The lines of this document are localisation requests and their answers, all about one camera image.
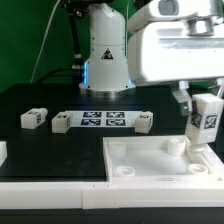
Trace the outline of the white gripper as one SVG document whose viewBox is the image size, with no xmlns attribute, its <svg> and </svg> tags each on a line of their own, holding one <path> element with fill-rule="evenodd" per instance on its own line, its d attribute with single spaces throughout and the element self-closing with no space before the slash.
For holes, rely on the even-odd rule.
<svg viewBox="0 0 224 224">
<path fill-rule="evenodd" d="M 128 42 L 130 79 L 137 85 L 173 82 L 171 92 L 183 116 L 192 113 L 189 82 L 218 78 L 215 95 L 224 95 L 224 24 L 214 36 L 190 37 L 183 22 L 155 22 Z"/>
</svg>

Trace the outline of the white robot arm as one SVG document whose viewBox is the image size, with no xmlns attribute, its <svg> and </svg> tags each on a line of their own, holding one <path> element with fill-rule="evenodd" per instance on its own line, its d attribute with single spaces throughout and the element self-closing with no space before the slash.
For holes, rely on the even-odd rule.
<svg viewBox="0 0 224 224">
<path fill-rule="evenodd" d="M 223 0 L 149 0 L 129 20 L 90 7 L 90 57 L 83 90 L 113 97 L 133 86 L 170 83 L 184 115 L 190 82 L 224 78 Z"/>
</svg>

